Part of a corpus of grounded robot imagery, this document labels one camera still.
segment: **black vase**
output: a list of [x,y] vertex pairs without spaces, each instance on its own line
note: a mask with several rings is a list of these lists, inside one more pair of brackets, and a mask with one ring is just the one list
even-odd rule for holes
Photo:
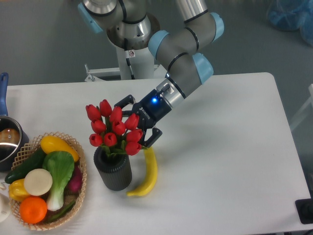
[[128,155],[118,154],[113,159],[109,159],[106,152],[98,147],[93,161],[107,188],[120,191],[131,183],[133,175]]

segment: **red radish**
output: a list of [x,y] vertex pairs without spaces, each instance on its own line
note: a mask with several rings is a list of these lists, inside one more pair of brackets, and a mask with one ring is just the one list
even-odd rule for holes
[[75,165],[72,177],[67,184],[67,188],[72,192],[78,192],[83,184],[83,175],[78,165]]

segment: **tulip bouquet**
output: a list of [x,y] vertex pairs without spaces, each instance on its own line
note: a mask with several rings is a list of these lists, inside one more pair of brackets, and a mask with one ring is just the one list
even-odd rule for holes
[[143,136],[142,130],[137,128],[138,115],[132,114],[122,122],[122,109],[114,107],[112,110],[106,99],[100,102],[99,107],[87,105],[86,111],[94,131],[89,137],[90,144],[102,147],[108,158],[117,154],[135,155],[145,148],[138,143]]

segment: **light blue joint cap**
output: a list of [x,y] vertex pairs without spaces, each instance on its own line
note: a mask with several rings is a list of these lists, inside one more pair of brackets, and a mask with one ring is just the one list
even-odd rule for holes
[[156,32],[151,39],[149,40],[148,43],[148,48],[149,51],[151,52],[151,54],[157,58],[157,49],[160,46],[160,44],[162,43],[162,40],[165,38],[166,35],[168,35],[169,33],[165,30],[161,30]]
[[88,26],[88,28],[94,33],[101,33],[103,29],[94,21],[94,19],[90,16],[88,11],[84,8],[83,4],[78,4],[78,12],[83,18],[84,22]]
[[194,59],[201,83],[203,84],[213,75],[213,67],[210,62],[200,53],[194,54],[192,58]]
[[219,37],[221,37],[221,35],[224,33],[224,22],[221,19],[221,17],[219,16],[219,14],[215,13],[215,12],[211,12],[210,13],[214,20],[215,20],[215,25],[216,25],[216,33],[215,33],[215,38],[213,41],[215,41],[216,39],[218,39]]

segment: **blue led light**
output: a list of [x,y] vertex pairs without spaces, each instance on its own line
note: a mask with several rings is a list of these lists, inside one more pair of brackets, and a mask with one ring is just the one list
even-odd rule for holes
[[157,103],[157,98],[152,98],[152,103],[156,104]]

